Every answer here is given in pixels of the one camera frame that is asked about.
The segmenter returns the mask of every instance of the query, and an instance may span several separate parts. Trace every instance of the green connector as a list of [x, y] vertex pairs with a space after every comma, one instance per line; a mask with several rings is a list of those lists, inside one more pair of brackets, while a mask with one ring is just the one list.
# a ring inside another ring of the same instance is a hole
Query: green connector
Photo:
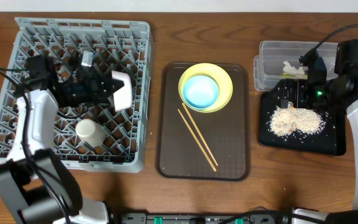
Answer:
[[161, 217], [155, 217], [154, 218], [154, 224], [162, 224], [162, 218]]
[[234, 221], [235, 224], [244, 224], [244, 220], [242, 218], [238, 218]]

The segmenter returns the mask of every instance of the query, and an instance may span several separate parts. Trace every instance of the blue bowl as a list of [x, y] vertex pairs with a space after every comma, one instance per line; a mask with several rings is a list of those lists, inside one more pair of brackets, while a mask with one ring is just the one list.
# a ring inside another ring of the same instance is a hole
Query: blue bowl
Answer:
[[210, 107], [219, 96], [216, 82], [205, 75], [189, 78], [183, 87], [183, 97], [190, 106], [201, 110]]

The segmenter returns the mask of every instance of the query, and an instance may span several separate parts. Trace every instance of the wooden table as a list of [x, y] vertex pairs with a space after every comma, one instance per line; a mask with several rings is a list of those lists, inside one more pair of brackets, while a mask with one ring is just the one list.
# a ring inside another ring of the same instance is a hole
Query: wooden table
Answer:
[[[331, 157], [264, 147], [258, 143], [260, 92], [255, 91], [253, 59], [263, 40], [320, 41], [358, 14], [297, 13], [0, 13], [0, 66], [6, 67], [18, 32], [14, 17], [57, 17], [146, 21], [155, 40], [145, 167], [138, 174], [74, 170], [84, 197], [109, 206], [150, 213], [239, 213], [256, 206], [307, 207], [324, 212], [351, 209], [355, 188], [354, 148], [347, 123], [347, 153]], [[334, 36], [358, 38], [358, 29]], [[250, 176], [242, 182], [166, 179], [155, 170], [161, 76], [170, 62], [233, 63], [249, 73]], [[0, 199], [0, 223], [12, 223]]]

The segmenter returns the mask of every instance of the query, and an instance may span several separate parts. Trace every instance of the yellow plate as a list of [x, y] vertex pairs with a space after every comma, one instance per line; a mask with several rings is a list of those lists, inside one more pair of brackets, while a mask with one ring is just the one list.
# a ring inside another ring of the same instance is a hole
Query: yellow plate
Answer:
[[[183, 97], [183, 88], [186, 81], [189, 78], [195, 77], [197, 75], [205, 75], [212, 78], [219, 88], [219, 96], [215, 103], [202, 110], [190, 106]], [[227, 74], [223, 68], [211, 63], [199, 63], [197, 65], [191, 66], [182, 74], [179, 80], [178, 90], [180, 98], [183, 102], [185, 102], [186, 106], [195, 111], [210, 113], [222, 109], [230, 101], [231, 95], [233, 94], [233, 83], [229, 74]]]

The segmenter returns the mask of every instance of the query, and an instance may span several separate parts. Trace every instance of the pair of chopsticks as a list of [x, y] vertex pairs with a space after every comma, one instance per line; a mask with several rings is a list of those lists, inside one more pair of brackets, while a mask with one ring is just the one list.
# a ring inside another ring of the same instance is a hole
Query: pair of chopsticks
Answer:
[[[194, 119], [193, 119], [193, 117], [191, 116], [190, 112], [188, 111], [186, 105], [185, 105], [184, 103], [182, 103], [181, 105], [182, 105], [183, 108], [185, 109], [187, 115], [188, 115], [189, 118], [190, 118], [190, 121], [193, 123], [193, 126], [196, 128], [196, 131], [197, 131], [198, 135], [200, 136], [201, 140], [203, 141], [203, 143], [204, 143], [206, 149], [208, 150], [209, 154], [211, 155], [211, 157], [212, 157], [213, 161], [215, 162], [216, 166], [218, 166], [218, 163], [216, 162], [216, 159], [215, 159], [214, 155], [212, 154], [211, 150], [209, 149], [209, 147], [208, 147], [208, 145], [207, 145], [207, 143], [206, 143], [206, 141], [205, 141], [203, 135], [201, 134], [200, 130], [198, 129], [197, 124], [194, 122]], [[216, 168], [215, 168], [214, 164], [213, 164], [213, 163], [211, 162], [211, 160], [209, 159], [209, 156], [207, 155], [207, 153], [205, 152], [205, 150], [204, 150], [203, 146], [201, 145], [200, 141], [199, 141], [198, 138], [196, 137], [196, 134], [195, 134], [194, 131], [191, 129], [190, 125], [187, 123], [187, 121], [186, 121], [184, 115], [180, 112], [179, 109], [178, 109], [178, 112], [179, 112], [181, 118], [183, 119], [183, 121], [185, 122], [187, 128], [189, 129], [191, 135], [193, 135], [193, 138], [196, 140], [196, 142], [197, 142], [198, 146], [200, 147], [201, 151], [203, 152], [203, 154], [204, 154], [206, 160], [209, 162], [209, 164], [211, 165], [211, 167], [212, 167], [212, 169], [214, 170], [214, 172], [216, 172]]]

